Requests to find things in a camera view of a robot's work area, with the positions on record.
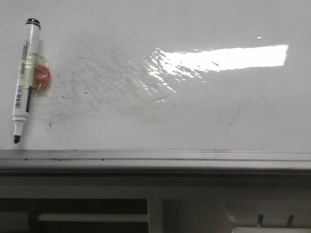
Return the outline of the white black whiteboard marker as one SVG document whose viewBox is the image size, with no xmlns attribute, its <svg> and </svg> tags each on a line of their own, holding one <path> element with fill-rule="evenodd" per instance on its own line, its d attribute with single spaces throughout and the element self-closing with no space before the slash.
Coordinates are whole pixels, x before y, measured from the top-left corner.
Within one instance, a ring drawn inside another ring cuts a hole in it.
<svg viewBox="0 0 311 233">
<path fill-rule="evenodd" d="M 27 19 L 19 63 L 13 107 L 14 143 L 20 142 L 30 116 L 32 93 L 45 92 L 51 82 L 51 71 L 45 58 L 38 55 L 41 25 L 35 18 Z"/>
</svg>

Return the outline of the white tray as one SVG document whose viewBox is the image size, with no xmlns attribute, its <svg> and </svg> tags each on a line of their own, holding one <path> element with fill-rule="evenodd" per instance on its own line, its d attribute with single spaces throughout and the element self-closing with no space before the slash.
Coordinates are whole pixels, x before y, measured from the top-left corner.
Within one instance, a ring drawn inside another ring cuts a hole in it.
<svg viewBox="0 0 311 233">
<path fill-rule="evenodd" d="M 234 227 L 232 233 L 311 233 L 310 228 Z"/>
</svg>

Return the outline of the left metal hook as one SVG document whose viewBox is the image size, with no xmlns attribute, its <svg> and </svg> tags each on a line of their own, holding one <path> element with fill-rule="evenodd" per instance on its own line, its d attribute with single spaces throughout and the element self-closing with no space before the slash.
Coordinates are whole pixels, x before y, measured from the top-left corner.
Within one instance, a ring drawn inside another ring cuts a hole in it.
<svg viewBox="0 0 311 233">
<path fill-rule="evenodd" d="M 263 217 L 263 215 L 258 215 L 257 228 L 262 228 Z"/>
</svg>

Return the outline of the metal hook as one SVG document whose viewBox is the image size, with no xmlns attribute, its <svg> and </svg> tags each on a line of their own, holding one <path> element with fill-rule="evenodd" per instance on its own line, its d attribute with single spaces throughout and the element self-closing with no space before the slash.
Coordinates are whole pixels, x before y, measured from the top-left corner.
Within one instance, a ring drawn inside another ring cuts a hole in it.
<svg viewBox="0 0 311 233">
<path fill-rule="evenodd" d="M 257 228 L 262 228 L 263 217 L 263 215 L 258 215 Z"/>
<path fill-rule="evenodd" d="M 287 220 L 286 228 L 291 228 L 294 222 L 294 215 L 290 215 Z"/>
</svg>

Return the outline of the white horizontal bar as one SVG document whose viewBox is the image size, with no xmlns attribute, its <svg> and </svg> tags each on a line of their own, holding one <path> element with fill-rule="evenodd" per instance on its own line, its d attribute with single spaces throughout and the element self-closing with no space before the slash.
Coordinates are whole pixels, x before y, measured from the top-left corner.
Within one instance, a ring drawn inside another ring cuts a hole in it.
<svg viewBox="0 0 311 233">
<path fill-rule="evenodd" d="M 42 213 L 36 218 L 42 222 L 148 222 L 147 214 L 69 214 Z"/>
</svg>

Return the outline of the right metal hook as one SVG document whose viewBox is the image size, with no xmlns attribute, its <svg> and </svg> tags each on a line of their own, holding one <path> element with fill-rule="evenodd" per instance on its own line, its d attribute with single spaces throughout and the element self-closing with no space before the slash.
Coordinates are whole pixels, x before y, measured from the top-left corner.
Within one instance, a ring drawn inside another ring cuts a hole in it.
<svg viewBox="0 0 311 233">
<path fill-rule="evenodd" d="M 290 215 L 287 220 L 286 228 L 291 228 L 294 222 L 294 215 Z"/>
</svg>

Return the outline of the white whiteboard with aluminium frame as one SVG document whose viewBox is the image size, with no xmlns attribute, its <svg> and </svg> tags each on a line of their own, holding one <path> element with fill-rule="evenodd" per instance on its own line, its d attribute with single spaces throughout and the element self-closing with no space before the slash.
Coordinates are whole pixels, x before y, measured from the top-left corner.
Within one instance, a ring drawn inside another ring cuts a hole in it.
<svg viewBox="0 0 311 233">
<path fill-rule="evenodd" d="M 52 78 L 15 144 L 31 17 Z M 1 1 L 0 170 L 310 173 L 310 1 Z"/>
</svg>

